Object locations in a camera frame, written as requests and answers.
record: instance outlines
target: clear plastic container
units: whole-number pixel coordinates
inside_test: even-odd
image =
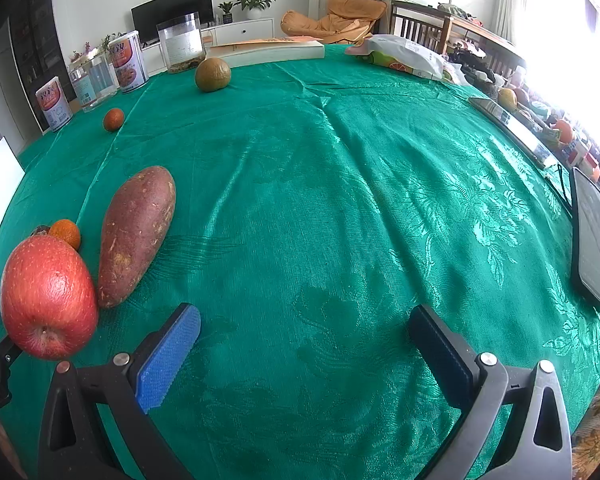
[[[86,112],[118,91],[107,56],[100,48],[80,56],[69,65],[68,72],[80,106]]]
[[[158,25],[160,49],[169,73],[197,67],[205,59],[198,13],[186,14]]]
[[[509,79],[509,83],[515,86],[515,88],[520,88],[525,82],[526,68],[518,65],[516,67],[516,71],[513,73],[511,78]]]

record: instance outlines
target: blue gripper pad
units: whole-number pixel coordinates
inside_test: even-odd
[[[189,305],[140,368],[136,399],[145,413],[162,404],[199,335],[200,313],[193,305]]]

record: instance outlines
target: book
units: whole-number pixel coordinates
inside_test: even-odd
[[[207,49],[206,57],[220,57],[235,68],[295,59],[321,59],[324,57],[324,45],[310,36],[240,41],[212,46]]]

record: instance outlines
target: sweet potato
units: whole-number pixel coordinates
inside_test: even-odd
[[[161,166],[145,168],[116,191],[102,223],[98,305],[117,306],[134,291],[173,218],[176,185]]]

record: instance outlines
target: metal screw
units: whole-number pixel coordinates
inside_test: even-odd
[[[58,366],[56,366],[56,372],[58,372],[59,374],[67,373],[70,367],[71,363],[69,361],[60,361],[58,363]]]
[[[494,366],[498,362],[498,358],[489,352],[485,352],[480,354],[480,361],[487,366]]]
[[[552,374],[555,372],[555,366],[551,361],[547,361],[546,359],[542,359],[539,363],[540,369],[545,374]]]
[[[129,357],[128,353],[120,352],[119,354],[116,354],[116,356],[113,358],[113,364],[115,364],[116,366],[124,366],[128,364],[130,359],[131,357]]]

